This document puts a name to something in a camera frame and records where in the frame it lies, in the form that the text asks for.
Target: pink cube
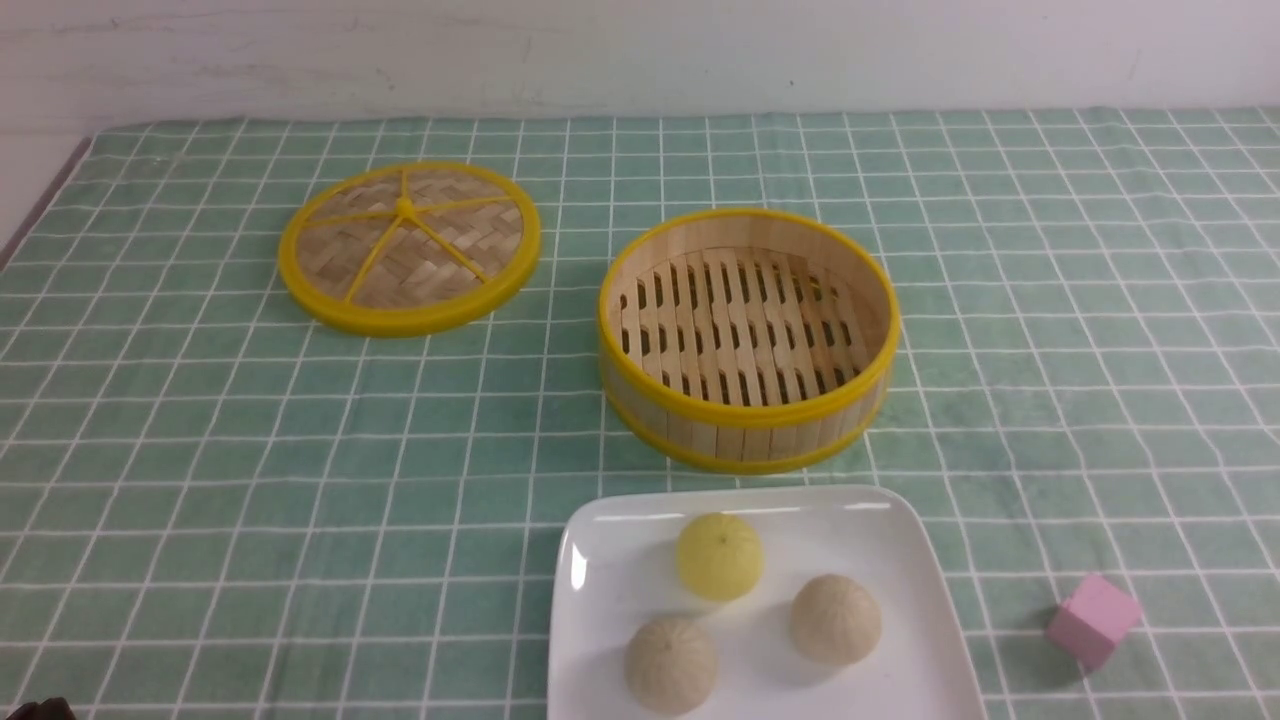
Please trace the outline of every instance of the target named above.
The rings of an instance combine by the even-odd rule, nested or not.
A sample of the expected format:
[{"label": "pink cube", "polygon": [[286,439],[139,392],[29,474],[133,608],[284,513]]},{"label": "pink cube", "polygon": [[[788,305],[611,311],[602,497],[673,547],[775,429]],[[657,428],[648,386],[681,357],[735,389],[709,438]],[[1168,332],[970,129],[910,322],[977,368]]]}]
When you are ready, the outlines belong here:
[{"label": "pink cube", "polygon": [[1140,618],[1137,600],[1094,573],[1062,602],[1044,635],[1092,673],[1102,667]]}]

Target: woven bamboo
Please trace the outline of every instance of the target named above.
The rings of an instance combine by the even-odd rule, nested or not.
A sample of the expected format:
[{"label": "woven bamboo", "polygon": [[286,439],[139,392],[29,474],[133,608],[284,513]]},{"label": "woven bamboo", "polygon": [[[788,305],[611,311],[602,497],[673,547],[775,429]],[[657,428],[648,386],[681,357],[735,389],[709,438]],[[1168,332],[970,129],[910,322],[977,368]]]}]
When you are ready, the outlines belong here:
[{"label": "woven bamboo", "polygon": [[614,263],[600,295],[602,378],[659,450],[781,471],[852,442],[888,387],[899,310],[844,236],[769,210],[672,220]]},{"label": "woven bamboo", "polygon": [[321,320],[415,334],[492,311],[536,264],[532,201],[480,168],[420,163],[321,193],[280,245],[285,284]]}]

